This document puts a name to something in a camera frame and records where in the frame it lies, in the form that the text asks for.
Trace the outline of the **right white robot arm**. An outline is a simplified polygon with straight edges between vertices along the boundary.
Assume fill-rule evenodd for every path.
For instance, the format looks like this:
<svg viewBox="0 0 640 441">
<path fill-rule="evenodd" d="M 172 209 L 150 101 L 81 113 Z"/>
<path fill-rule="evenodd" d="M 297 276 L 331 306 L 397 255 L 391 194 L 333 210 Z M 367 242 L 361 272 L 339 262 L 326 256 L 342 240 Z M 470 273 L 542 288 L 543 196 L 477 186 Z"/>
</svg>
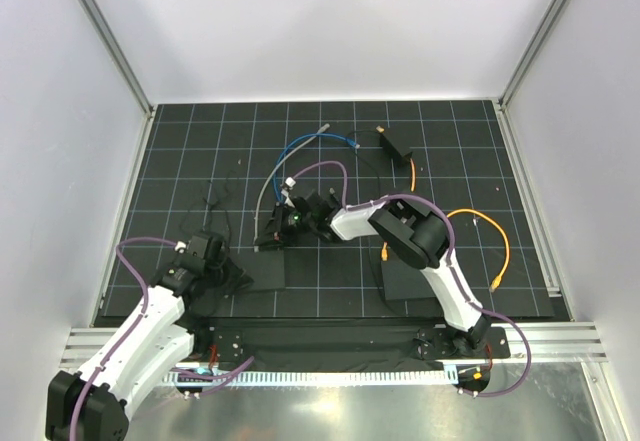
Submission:
<svg viewBox="0 0 640 441">
<path fill-rule="evenodd" d="M 409 192 L 350 205 L 334 194 L 289 196 L 275 204 L 265 227 L 254 225 L 258 250 L 281 248 L 300 232 L 329 243 L 379 236 L 407 266 L 425 278 L 443 310 L 452 349 L 473 357 L 487 342 L 490 315 L 474 296 L 457 261 L 456 237 L 446 214 Z"/>
</svg>

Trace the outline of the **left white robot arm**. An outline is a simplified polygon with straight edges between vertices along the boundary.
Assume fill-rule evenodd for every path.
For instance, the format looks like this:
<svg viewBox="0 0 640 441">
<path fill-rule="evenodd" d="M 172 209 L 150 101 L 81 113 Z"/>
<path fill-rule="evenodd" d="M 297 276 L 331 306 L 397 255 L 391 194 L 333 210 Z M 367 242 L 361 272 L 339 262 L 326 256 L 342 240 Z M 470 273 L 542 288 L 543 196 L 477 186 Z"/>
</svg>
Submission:
<svg viewBox="0 0 640 441">
<path fill-rule="evenodd" d="M 212 347 L 207 294 L 226 295 L 243 271 L 221 234 L 200 231 L 188 242 L 164 240 L 174 251 L 150 280 L 136 277 L 142 297 L 116 332 L 74 372 L 59 371 L 47 391 L 48 440 L 122 440 L 161 379 L 177 363 L 200 361 Z"/>
</svg>

